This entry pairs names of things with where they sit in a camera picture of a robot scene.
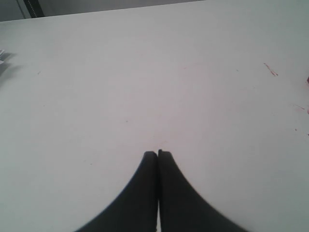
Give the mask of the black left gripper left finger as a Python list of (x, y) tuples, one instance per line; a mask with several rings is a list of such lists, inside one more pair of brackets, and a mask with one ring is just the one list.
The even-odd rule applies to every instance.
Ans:
[(155, 232), (158, 213), (158, 157), (144, 153), (129, 183), (79, 232)]

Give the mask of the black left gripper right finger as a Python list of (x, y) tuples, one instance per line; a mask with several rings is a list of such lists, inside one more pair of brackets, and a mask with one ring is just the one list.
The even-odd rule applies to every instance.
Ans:
[(213, 208), (196, 192), (168, 151), (158, 151), (158, 184), (161, 231), (246, 231)]

